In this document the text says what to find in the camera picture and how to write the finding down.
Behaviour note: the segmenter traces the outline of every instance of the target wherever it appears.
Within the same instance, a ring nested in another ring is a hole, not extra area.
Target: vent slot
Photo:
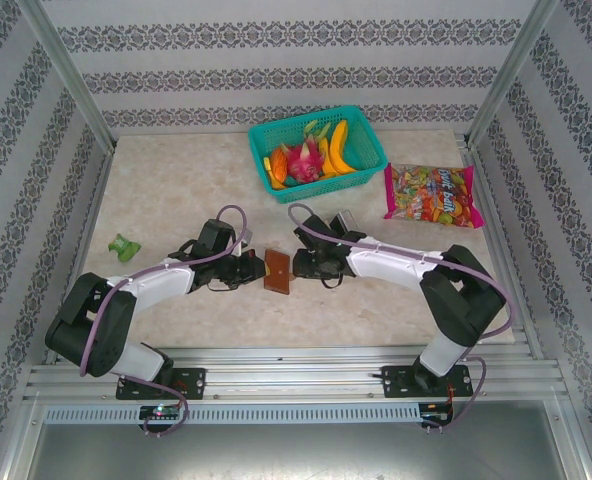
[[[194,425],[276,425],[315,423],[420,422],[417,403],[341,405],[192,405],[187,423]],[[51,406],[45,424],[126,425],[139,423],[138,405]],[[171,424],[173,420],[152,420]]]

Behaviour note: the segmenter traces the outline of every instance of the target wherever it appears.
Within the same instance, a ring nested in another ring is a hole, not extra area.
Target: banana
[[[321,139],[320,143],[318,144],[318,150],[325,156],[325,162],[323,163],[323,173],[325,175],[329,175],[332,173],[338,175],[338,172],[336,171],[336,169],[332,165],[331,160],[329,159],[329,142],[326,138]]]
[[[269,175],[269,183],[272,186],[272,188],[274,190],[283,190],[287,188],[285,185],[276,180],[276,177],[272,173],[272,169],[270,167],[269,157],[263,158],[263,164],[265,165],[265,170],[267,170],[267,175]]]
[[[348,131],[347,120],[342,120],[336,125],[334,134],[332,135],[332,141],[329,145],[329,160],[334,169],[341,175],[356,171],[343,160],[343,150],[345,149]]]

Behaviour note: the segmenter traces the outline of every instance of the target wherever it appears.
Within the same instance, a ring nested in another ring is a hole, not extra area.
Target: wall
[[[13,0],[0,0],[0,452],[107,163]]]
[[[556,7],[478,153],[540,341],[592,446],[592,2]]]
[[[356,104],[465,133],[534,0],[69,0],[44,6],[116,136],[244,131]]]

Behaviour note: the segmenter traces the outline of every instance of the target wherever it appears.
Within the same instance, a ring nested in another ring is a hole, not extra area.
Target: teal plastic basket
[[[330,139],[336,125],[341,120],[347,120],[349,132],[343,160],[358,171],[284,190],[274,190],[269,183],[263,158],[268,157],[281,143],[286,145],[303,143],[303,129],[312,120],[318,120],[316,128],[322,128],[327,122],[332,124],[330,133],[327,134]],[[362,185],[367,183],[376,172],[387,166],[385,152],[376,138],[374,130],[363,112],[354,106],[331,108],[256,125],[249,130],[249,143],[254,162],[256,162],[256,169],[263,180],[265,190],[273,195],[279,203],[295,202],[303,198]]]

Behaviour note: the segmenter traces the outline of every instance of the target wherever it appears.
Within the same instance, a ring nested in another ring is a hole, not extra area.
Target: green toy
[[[283,182],[283,185],[285,185],[286,187],[297,187],[298,185],[300,185],[300,183],[298,183],[298,181],[293,177],[287,175],[287,178]]]
[[[118,252],[118,260],[125,263],[138,253],[140,250],[140,243],[130,242],[119,233],[108,247],[110,252],[112,250]]]

